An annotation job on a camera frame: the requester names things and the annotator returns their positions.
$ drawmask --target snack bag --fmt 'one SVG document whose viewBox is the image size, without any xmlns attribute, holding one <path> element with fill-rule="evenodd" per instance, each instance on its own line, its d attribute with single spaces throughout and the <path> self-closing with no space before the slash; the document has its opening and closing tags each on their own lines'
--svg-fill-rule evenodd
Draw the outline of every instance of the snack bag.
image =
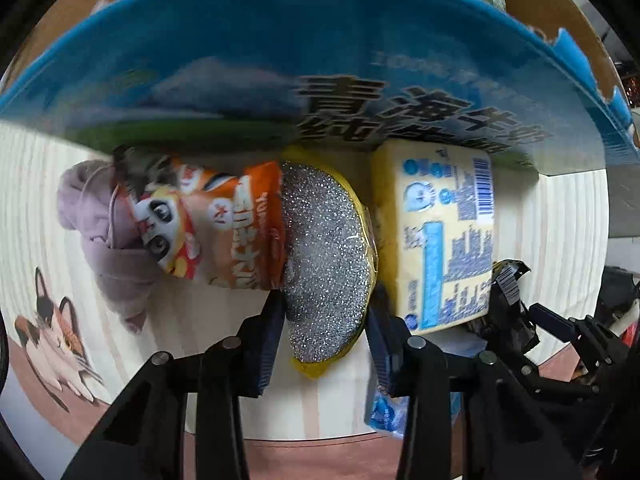
<svg viewBox="0 0 640 480">
<path fill-rule="evenodd" d="M 145 247 L 165 272 L 228 288 L 280 286 L 285 259 L 276 162 L 240 177 L 135 148 L 114 153 Z"/>
</svg>

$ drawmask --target blue rectangle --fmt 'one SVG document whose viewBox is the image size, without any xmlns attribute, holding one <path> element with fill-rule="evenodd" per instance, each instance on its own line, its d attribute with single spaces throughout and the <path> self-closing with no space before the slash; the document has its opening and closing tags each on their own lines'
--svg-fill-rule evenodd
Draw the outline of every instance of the blue rectangle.
<svg viewBox="0 0 640 480">
<path fill-rule="evenodd" d="M 444 257 L 444 225 L 442 222 L 425 222 L 424 263 L 422 277 L 422 316 L 420 328 L 436 326 L 440 319 L 442 302 L 442 261 Z"/>
</svg>

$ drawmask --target blue circle icon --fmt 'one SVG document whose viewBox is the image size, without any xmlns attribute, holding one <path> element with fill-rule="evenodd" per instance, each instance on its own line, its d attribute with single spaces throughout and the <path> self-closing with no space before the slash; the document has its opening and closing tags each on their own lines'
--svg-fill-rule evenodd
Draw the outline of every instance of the blue circle icon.
<svg viewBox="0 0 640 480">
<path fill-rule="evenodd" d="M 418 163 L 412 158 L 408 158 L 402 165 L 402 168 L 407 175 L 415 175 L 418 173 Z"/>
<path fill-rule="evenodd" d="M 442 176 L 442 165 L 438 162 L 434 162 L 431 165 L 431 174 L 435 177 L 435 178 L 440 178 Z"/>
<path fill-rule="evenodd" d="M 449 205 L 451 203 L 452 199 L 453 199 L 453 196 L 452 196 L 451 192 L 447 188 L 440 190 L 440 203 L 441 204 Z"/>
<path fill-rule="evenodd" d="M 404 316 L 404 324 L 409 330 L 418 328 L 418 317 L 415 314 L 407 314 Z"/>
</svg>

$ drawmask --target cat ear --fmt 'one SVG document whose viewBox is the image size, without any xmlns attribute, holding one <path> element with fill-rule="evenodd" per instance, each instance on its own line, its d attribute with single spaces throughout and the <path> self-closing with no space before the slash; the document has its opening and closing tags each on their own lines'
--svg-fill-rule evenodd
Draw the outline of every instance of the cat ear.
<svg viewBox="0 0 640 480">
<path fill-rule="evenodd" d="M 36 294 L 39 298 L 48 298 L 47 287 L 44 284 L 44 278 L 39 267 L 36 267 Z"/>
<path fill-rule="evenodd" d="M 62 298 L 62 301 L 60 301 L 60 314 L 62 314 L 62 318 L 68 323 L 68 325 L 75 330 L 76 312 L 74 304 L 71 303 L 71 300 L 66 296 Z"/>
</svg>

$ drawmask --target yellow tissue package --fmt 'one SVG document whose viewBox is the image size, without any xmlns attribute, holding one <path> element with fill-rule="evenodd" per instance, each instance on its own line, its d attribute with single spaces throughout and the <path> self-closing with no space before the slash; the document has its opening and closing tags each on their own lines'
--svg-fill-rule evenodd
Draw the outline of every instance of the yellow tissue package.
<svg viewBox="0 0 640 480">
<path fill-rule="evenodd" d="M 372 157 L 378 280 L 412 333 L 484 316 L 489 306 L 494 187 L 489 156 L 388 140 Z"/>
</svg>

